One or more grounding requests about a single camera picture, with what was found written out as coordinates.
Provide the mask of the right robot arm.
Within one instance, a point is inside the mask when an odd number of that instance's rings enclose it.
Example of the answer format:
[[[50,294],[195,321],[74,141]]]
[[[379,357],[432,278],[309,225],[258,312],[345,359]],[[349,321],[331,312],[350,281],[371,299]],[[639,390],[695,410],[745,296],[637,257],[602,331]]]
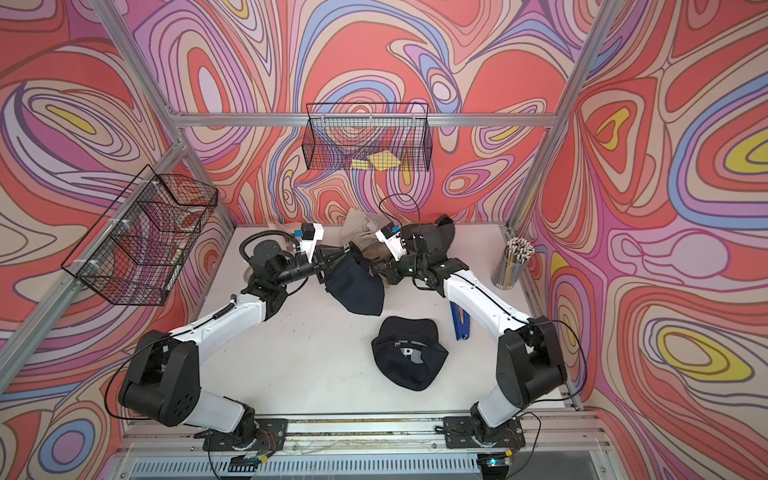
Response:
[[[489,290],[458,258],[448,256],[435,225],[416,225],[411,238],[393,223],[375,233],[389,255],[373,264],[390,284],[405,278],[421,280],[430,291],[457,305],[496,341],[496,386],[470,408],[463,430],[443,428],[446,437],[460,435],[481,447],[498,435],[533,403],[564,385],[567,372],[555,323],[513,308]]]

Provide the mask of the black cap with white logo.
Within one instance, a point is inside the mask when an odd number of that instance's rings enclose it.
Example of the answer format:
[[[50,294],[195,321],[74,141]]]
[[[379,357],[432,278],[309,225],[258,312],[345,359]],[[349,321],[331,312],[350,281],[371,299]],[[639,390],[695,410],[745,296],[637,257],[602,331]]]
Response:
[[[371,261],[356,244],[350,242],[347,247],[327,274],[325,289],[352,314],[380,316],[385,299],[383,280],[371,273]]]

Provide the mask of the tan khaki baseball cap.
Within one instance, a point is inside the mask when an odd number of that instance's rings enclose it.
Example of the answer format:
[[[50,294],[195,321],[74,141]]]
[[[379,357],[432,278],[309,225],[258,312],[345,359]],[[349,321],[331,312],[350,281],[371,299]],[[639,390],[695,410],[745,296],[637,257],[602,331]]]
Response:
[[[375,242],[366,247],[363,250],[363,255],[367,258],[376,258],[380,256],[389,256],[390,258],[392,257],[388,246],[381,242]]]

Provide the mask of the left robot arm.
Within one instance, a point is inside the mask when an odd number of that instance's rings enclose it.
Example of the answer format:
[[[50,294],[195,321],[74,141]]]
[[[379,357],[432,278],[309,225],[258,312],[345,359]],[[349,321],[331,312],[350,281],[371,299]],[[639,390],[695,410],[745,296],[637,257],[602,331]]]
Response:
[[[239,246],[251,270],[246,287],[210,315],[170,332],[144,334],[126,362],[119,404],[165,426],[198,427],[212,447],[253,450],[259,439],[268,439],[252,407],[202,388],[200,368],[227,343],[275,316],[290,283],[312,276],[325,281],[344,261],[358,260],[354,243],[334,247],[321,238],[316,224],[293,234],[265,230],[246,237]]]

